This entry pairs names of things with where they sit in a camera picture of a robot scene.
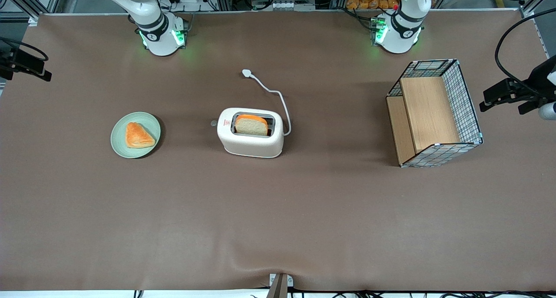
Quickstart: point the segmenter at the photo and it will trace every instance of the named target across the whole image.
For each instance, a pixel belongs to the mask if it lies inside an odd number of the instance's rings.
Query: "white power cord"
[[[286,111],[286,117],[288,118],[288,132],[284,133],[284,136],[290,135],[290,133],[291,133],[290,113],[288,112],[288,108],[286,107],[286,102],[284,101],[284,97],[282,96],[282,93],[279,90],[268,89],[268,87],[266,87],[264,84],[262,84],[262,82],[256,76],[254,76],[251,73],[250,70],[243,69],[242,73],[246,78],[252,78],[253,80],[257,81],[262,86],[262,88],[264,88],[267,92],[275,93],[275,94],[278,94],[280,96],[280,99],[282,100],[282,105],[284,105],[284,110]]]

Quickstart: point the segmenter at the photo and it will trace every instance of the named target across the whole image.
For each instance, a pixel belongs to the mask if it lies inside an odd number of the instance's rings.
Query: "green led light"
[[[384,26],[382,27],[382,29],[379,30],[379,31],[377,32],[377,38],[375,39],[375,41],[376,41],[377,43],[383,42],[383,41],[384,41],[384,37],[386,36],[386,33],[387,33],[387,32],[388,32],[388,26],[384,25]]]
[[[183,33],[181,33],[180,31],[176,32],[172,30],[172,35],[178,45],[183,45]]]
[[[143,32],[139,31],[139,35],[141,35],[141,39],[143,40],[143,45],[147,47],[147,41],[145,41],[145,37],[143,36]]]

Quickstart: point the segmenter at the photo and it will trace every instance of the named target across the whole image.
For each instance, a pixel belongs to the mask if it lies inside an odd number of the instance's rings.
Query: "bread slice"
[[[266,136],[268,123],[260,116],[241,114],[236,118],[236,132],[240,134]]]
[[[147,148],[155,145],[155,139],[141,124],[129,122],[126,126],[126,145],[129,148]]]

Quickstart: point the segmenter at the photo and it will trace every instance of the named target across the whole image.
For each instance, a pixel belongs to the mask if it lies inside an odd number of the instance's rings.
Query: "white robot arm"
[[[143,44],[157,56],[167,56],[185,46],[184,21],[163,13],[156,0],[112,0],[125,9],[139,27]]]
[[[431,0],[400,0],[397,10],[383,13],[384,25],[375,37],[375,42],[387,51],[401,54],[417,42],[421,23],[429,13]]]

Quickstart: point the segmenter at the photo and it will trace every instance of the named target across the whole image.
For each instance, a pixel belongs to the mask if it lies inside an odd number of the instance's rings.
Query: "triangular pastry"
[[[147,148],[155,145],[155,139],[137,122],[126,126],[126,144],[129,148]]]

